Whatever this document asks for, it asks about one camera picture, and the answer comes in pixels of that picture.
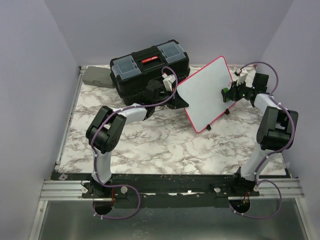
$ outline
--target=white wall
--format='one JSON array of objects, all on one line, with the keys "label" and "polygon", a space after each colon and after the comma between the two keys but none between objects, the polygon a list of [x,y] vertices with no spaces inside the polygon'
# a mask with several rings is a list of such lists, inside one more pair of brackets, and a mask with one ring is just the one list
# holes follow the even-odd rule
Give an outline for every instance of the white wall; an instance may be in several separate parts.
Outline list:
[{"label": "white wall", "polygon": [[79,68],[42,0],[0,8],[0,239],[28,239]]},{"label": "white wall", "polygon": [[259,60],[293,0],[45,0],[79,65],[171,39],[191,64]]},{"label": "white wall", "polygon": [[291,172],[301,180],[320,236],[319,57],[320,1],[295,0],[262,60],[276,66],[278,71],[276,99],[299,113],[294,144],[284,152],[284,158],[290,162]]}]

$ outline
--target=robotic arm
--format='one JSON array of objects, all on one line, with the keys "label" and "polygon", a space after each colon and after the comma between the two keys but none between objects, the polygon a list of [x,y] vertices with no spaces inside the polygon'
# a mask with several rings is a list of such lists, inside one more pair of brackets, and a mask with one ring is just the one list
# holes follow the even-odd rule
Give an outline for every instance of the robotic arm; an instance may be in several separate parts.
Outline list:
[{"label": "robotic arm", "polygon": [[[231,84],[230,89],[224,88],[221,93],[224,102],[239,101],[246,99],[253,107],[264,113],[261,124],[256,134],[255,149],[249,160],[238,170],[238,174],[247,181],[255,181],[262,170],[270,162],[270,158],[259,167],[260,162],[267,154],[282,149],[290,140],[293,133],[286,113],[278,107],[266,93],[269,76],[256,73],[252,87],[247,87],[246,83],[239,78]],[[298,113],[293,110],[288,111],[292,117],[294,125],[297,125]]]},{"label": "robotic arm", "polygon": [[[91,144],[95,133],[104,122],[104,120],[107,119],[107,117],[116,110],[117,109],[111,109],[107,106],[103,106],[100,108],[85,134],[86,138],[89,139],[89,144]],[[148,111],[144,107],[135,107],[127,111],[123,111],[119,114],[115,114],[111,118],[111,120],[108,122],[109,129],[103,127],[102,130],[98,133],[94,141],[94,146],[98,150],[96,166],[97,171],[99,172],[99,178],[104,184],[111,179],[112,174],[110,170],[110,162],[112,150],[117,146],[124,126],[133,122],[143,121],[150,117],[149,114],[150,110]],[[95,181],[98,182],[95,172],[92,173],[92,177]]]}]

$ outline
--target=marble surface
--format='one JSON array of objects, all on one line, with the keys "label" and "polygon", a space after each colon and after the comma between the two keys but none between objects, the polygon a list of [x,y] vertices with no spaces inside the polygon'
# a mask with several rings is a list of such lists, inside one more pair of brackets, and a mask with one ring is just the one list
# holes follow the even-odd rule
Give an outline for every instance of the marble surface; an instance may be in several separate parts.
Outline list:
[{"label": "marble surface", "polygon": [[[231,73],[236,66],[230,66]],[[191,67],[190,74],[200,69]],[[255,69],[249,72],[252,83]],[[93,153],[85,137],[96,113],[106,105],[124,107],[116,89],[82,84],[63,150],[60,173],[91,173]],[[127,174],[233,174],[252,154],[262,113],[246,100],[238,101],[212,130],[198,134],[183,109],[156,109],[146,121],[125,126],[113,150],[111,171]],[[281,154],[274,154],[262,174],[284,175]]]}]

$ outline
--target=green component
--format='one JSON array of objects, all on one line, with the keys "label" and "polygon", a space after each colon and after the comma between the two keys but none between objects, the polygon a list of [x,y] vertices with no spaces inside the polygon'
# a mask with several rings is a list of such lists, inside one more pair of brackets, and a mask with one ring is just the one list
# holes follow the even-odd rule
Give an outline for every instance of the green component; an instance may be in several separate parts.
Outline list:
[{"label": "green component", "polygon": [[[224,89],[222,89],[224,93],[227,93],[229,91],[229,89],[227,87],[225,87]],[[225,99],[226,102],[229,102],[230,101],[230,98],[226,98]]]}]

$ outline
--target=black toolbox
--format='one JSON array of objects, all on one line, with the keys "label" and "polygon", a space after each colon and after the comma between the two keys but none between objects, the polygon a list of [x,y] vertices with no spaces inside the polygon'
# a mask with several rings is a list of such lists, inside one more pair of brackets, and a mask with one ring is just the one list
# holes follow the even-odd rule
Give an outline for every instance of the black toolbox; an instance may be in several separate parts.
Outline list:
[{"label": "black toolbox", "polygon": [[189,57],[179,42],[170,40],[160,45],[114,58],[110,61],[111,79],[124,103],[145,104],[144,91],[150,80],[163,81],[161,69],[172,68],[178,82],[190,73]]}]

